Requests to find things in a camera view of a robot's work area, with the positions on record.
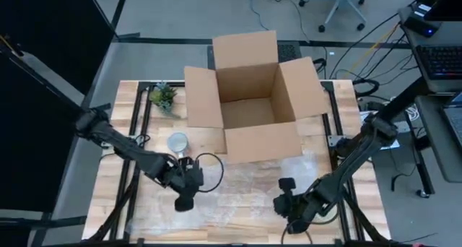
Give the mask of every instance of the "wooden tabletop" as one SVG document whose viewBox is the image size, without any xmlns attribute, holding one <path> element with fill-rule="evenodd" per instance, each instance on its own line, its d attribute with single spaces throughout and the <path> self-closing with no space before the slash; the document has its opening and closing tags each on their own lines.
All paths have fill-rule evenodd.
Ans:
<svg viewBox="0 0 462 247">
<path fill-rule="evenodd" d="M 122 81 L 119 84 L 111 123 L 115 129 L 123 134 L 128 134 L 138 83 L 139 81 Z M 361 121 L 352 82 L 350 80 L 336 80 L 333 83 L 343 131 L 345 135 L 354 136 L 359 132 Z M 141 100 L 136 134 L 139 134 L 141 127 L 145 98 L 146 95 Z M 178 88 L 173 113 L 180 118 L 166 117 L 153 105 L 148 127 L 148 135 L 152 139 L 145 145 L 145 149 L 170 152 L 166 145 L 167 138 L 173 132 L 180 131 L 188 136 L 191 148 L 190 156 L 195 157 L 202 152 L 211 152 L 226 159 L 223 131 L 213 128 L 188 127 L 185 103 L 184 89 Z M 334 120 L 330 113 L 329 119 L 332 126 L 331 130 L 335 131 Z M 322 176 L 331 172 L 321 117 L 315 116 L 297 120 L 297 129 L 304 151 L 311 151 L 315 155 L 317 175 Z M 270 198 L 260 199 L 265 192 L 274 193 L 274 189 L 277 189 L 280 168 L 269 168 L 269 166 L 271 163 L 270 165 L 266 162 L 257 163 L 253 166 L 255 170 L 249 188 L 243 188 L 246 190 L 240 192 L 227 192 L 226 196 L 220 196 L 224 199 L 217 202 L 216 208 L 223 208 L 224 211 L 230 210 L 230 207 L 234 208 L 234 211 L 228 214 L 227 224 L 224 227 L 216 223 L 208 223 L 198 228 L 174 230 L 166 234 L 159 234 L 157 221 L 162 218 L 165 220 L 165 210 L 168 210 L 169 215 L 173 215 L 173 201 L 176 194 L 170 189 L 160 188 L 143 175 L 139 183 L 134 218 L 131 221 L 131 242 L 136 242 L 137 238 L 145 238 L 146 243 L 279 243 L 286 221 L 273 211 Z M 105 157 L 101 161 L 83 239 L 96 232 L 114 207 L 121 168 L 122 160 L 115 155 Z M 354 174 L 353 180 L 360 208 L 378 231 L 389 238 L 390 233 L 372 164 L 366 162 Z M 261 203 L 256 204 L 256 199 L 260 199 Z M 354 238 L 354 226 L 349 211 L 348 215 L 350 231 Z M 119 228 L 122 229 L 118 231 L 118 238 L 121 238 L 123 234 L 125 216 L 126 209 L 121 215 Z M 311 225 L 308 232 L 314 243 L 333 243 L 334 238 L 342 238 L 339 219 L 329 225 Z M 308 243 L 308 240 L 305 234 L 286 235 L 284 242 Z"/>
</svg>

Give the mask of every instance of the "chair wheel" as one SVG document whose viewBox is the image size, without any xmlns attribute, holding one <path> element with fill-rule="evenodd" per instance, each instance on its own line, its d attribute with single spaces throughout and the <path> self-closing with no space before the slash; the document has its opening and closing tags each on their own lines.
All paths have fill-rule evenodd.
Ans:
<svg viewBox="0 0 462 247">
<path fill-rule="evenodd" d="M 357 30 L 361 31 L 362 29 L 364 29 L 364 24 L 359 24 L 357 27 L 356 27 Z"/>
<path fill-rule="evenodd" d="M 430 198 L 430 195 L 423 192 L 423 190 L 417 190 L 416 195 L 421 197 L 421 198 L 425 198 L 425 199 Z"/>
</svg>

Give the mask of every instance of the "desk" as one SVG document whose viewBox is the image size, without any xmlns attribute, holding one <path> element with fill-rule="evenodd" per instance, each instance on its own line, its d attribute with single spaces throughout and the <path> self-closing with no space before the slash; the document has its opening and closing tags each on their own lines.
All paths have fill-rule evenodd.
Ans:
<svg viewBox="0 0 462 247">
<path fill-rule="evenodd" d="M 403 22 L 411 13 L 411 8 L 406 7 L 399 10 L 399 16 Z M 417 46 L 425 45 L 461 45 L 462 38 L 458 33 L 462 32 L 462 22 L 444 22 L 441 24 L 440 29 L 431 37 L 425 38 L 406 27 L 403 27 L 403 31 L 406 33 L 411 49 L 416 55 L 415 48 Z M 450 81 L 435 81 L 430 80 L 426 74 L 419 58 L 415 57 L 417 64 L 419 65 L 422 76 L 424 77 L 430 93 L 439 93 L 447 91 L 460 91 L 462 90 L 462 80 L 450 80 Z M 414 95 L 415 103 L 419 109 L 422 123 L 424 124 L 427 136 L 423 139 L 419 139 L 420 142 L 425 142 L 417 146 L 418 150 L 422 150 L 425 147 L 432 147 L 435 152 L 437 163 L 442 171 L 443 177 L 447 182 L 451 183 L 462 183 L 462 151 L 457 147 L 456 143 L 451 139 L 452 134 L 444 122 L 443 117 L 440 115 L 440 107 L 445 100 L 443 97 L 426 96 L 427 94 L 420 94 L 420 96 Z M 423 157 L 419 152 L 420 161 L 423 163 Z M 419 174 L 424 184 L 424 188 L 432 188 L 430 177 L 428 177 L 426 170 L 422 172 L 419 169 Z"/>
<path fill-rule="evenodd" d="M 344 133 L 346 135 L 355 135 L 359 132 L 361 121 L 352 82 L 350 80 L 336 80 L 333 83 Z M 122 81 L 118 88 L 111 123 L 124 134 L 128 133 L 130 126 L 138 84 L 139 82 L 137 81 Z M 175 97 L 173 109 L 173 112 L 180 116 L 178 119 L 166 118 L 153 106 L 148 127 L 148 135 L 151 136 L 152 140 L 147 143 L 145 149 L 169 152 L 166 145 L 167 138 L 174 131 L 182 131 L 187 134 L 190 140 L 191 155 L 196 156 L 200 152 L 212 152 L 226 158 L 226 147 L 221 129 L 187 127 L 185 101 L 184 89 L 178 88 L 178 95 Z M 331 119 L 331 129 L 335 130 L 331 114 L 329 118 Z M 315 153 L 318 176 L 330 172 L 331 165 L 321 117 L 301 119 L 297 121 L 297 128 L 302 148 Z M 108 156 L 101 161 L 82 238 L 90 237 L 104 222 L 113 208 L 121 167 L 122 161 L 116 156 Z M 259 184 L 263 184 L 267 188 L 277 187 L 277 176 L 279 174 L 277 171 L 267 171 L 264 168 L 259 171 Z M 378 231 L 389 238 L 390 233 L 375 172 L 370 163 L 366 162 L 354 174 L 354 185 L 359 206 Z M 141 177 L 134 213 L 135 222 L 147 216 L 146 210 L 149 209 L 156 192 L 160 190 L 162 189 L 150 179 L 145 176 Z M 252 201 L 252 194 L 241 194 L 241 197 L 247 199 L 246 201 Z M 270 203 L 264 207 L 267 210 L 264 219 L 250 219 L 248 203 L 244 201 L 237 207 L 236 213 L 225 227 L 204 226 L 196 230 L 184 230 L 165 235 L 153 235 L 148 230 L 138 230 L 138 232 L 131 234 L 130 241 L 136 242 L 136 239 L 141 237 L 145 238 L 146 243 L 279 243 L 286 221 L 272 212 L 271 205 Z M 119 228 L 123 228 L 125 213 L 122 212 Z M 349 216 L 349 228 L 352 236 L 354 236 L 351 214 Z M 333 243 L 334 238 L 342 238 L 339 219 L 330 225 L 312 225 L 309 232 L 314 243 Z M 118 231 L 118 238 L 121 238 L 122 233 L 122 230 Z M 286 243 L 307 243 L 307 241 L 305 234 L 287 235 L 285 239 Z"/>
</svg>

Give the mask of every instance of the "wooden table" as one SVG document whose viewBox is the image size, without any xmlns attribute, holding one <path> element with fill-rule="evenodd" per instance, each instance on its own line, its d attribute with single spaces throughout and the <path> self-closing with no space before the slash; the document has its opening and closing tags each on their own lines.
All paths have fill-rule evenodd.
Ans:
<svg viewBox="0 0 462 247">
<path fill-rule="evenodd" d="M 336 101 L 339 107 L 340 119 L 345 135 L 355 135 L 359 132 L 361 121 L 354 96 L 352 82 L 350 80 L 333 81 Z M 138 81 L 122 81 L 119 84 L 115 99 L 111 123 L 114 128 L 123 134 L 128 134 L 131 123 L 131 114 L 134 107 Z M 141 109 L 144 109 L 145 99 L 142 99 Z M 175 97 L 173 112 L 180 118 L 168 118 L 160 113 L 157 107 L 151 109 L 149 118 L 148 135 L 152 140 L 147 143 L 145 149 L 158 152 L 170 152 L 167 148 L 167 138 L 175 131 L 181 131 L 188 136 L 191 146 L 191 156 L 197 156 L 201 152 L 212 152 L 220 157 L 226 158 L 226 147 L 224 135 L 221 129 L 212 128 L 191 128 L 187 127 L 186 95 L 183 88 L 178 89 Z M 141 126 L 142 110 L 138 121 L 139 134 Z M 335 131 L 332 115 L 329 113 L 331 130 Z M 323 122 L 320 116 L 304 118 L 297 121 L 300 134 L 300 144 L 304 150 L 314 152 L 318 167 L 318 176 L 331 171 L 329 155 L 324 136 Z M 82 238 L 90 237 L 98 227 L 105 221 L 114 207 L 118 182 L 120 179 L 122 160 L 117 156 L 105 157 L 97 173 L 97 180 L 93 191 L 93 197 L 88 212 L 87 222 Z M 254 174 L 258 185 L 264 185 L 265 189 L 277 187 L 277 179 L 280 170 L 268 169 L 264 165 L 257 168 Z M 388 225 L 383 210 L 380 193 L 373 167 L 366 162 L 354 174 L 354 186 L 357 193 L 357 201 L 362 211 L 366 214 L 371 223 L 378 231 L 389 238 Z M 158 200 L 158 194 L 165 194 L 169 189 L 162 189 L 153 183 L 146 176 L 140 179 L 136 209 L 134 213 L 133 226 L 136 228 L 131 232 L 131 242 L 137 238 L 145 238 L 146 243 L 279 243 L 282 231 L 286 225 L 285 219 L 272 211 L 271 202 L 265 201 L 261 210 L 264 215 L 251 215 L 250 203 L 255 195 L 251 191 L 242 193 L 242 200 L 229 222 L 224 227 L 205 225 L 191 230 L 182 230 L 168 234 L 155 235 L 147 226 L 149 218 L 158 215 L 151 206 Z M 166 203 L 173 206 L 173 200 Z M 232 204 L 221 201 L 219 204 L 226 206 Z M 126 210 L 122 212 L 121 222 L 118 231 L 118 238 L 122 237 L 123 224 L 125 222 Z M 355 236 L 351 213 L 349 215 L 349 228 L 352 237 Z M 342 238 L 339 219 L 329 225 L 311 225 L 309 233 L 314 243 L 333 243 L 334 238 Z M 286 235 L 285 243 L 307 243 L 305 234 Z"/>
</svg>

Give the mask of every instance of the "box flap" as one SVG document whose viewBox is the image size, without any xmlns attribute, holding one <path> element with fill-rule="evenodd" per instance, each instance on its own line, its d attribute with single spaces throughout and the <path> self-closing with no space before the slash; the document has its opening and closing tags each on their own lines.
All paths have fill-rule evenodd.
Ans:
<svg viewBox="0 0 462 247">
<path fill-rule="evenodd" d="M 295 122 L 225 129 L 228 161 L 251 163 L 300 156 L 302 147 Z"/>
<path fill-rule="evenodd" d="M 223 128 L 215 71 L 185 67 L 188 126 Z"/>
<path fill-rule="evenodd" d="M 226 35 L 213 46 L 216 70 L 278 62 L 276 31 Z"/>
<path fill-rule="evenodd" d="M 284 62 L 279 67 L 284 77 L 295 118 L 327 113 L 328 102 L 311 57 Z"/>
</svg>

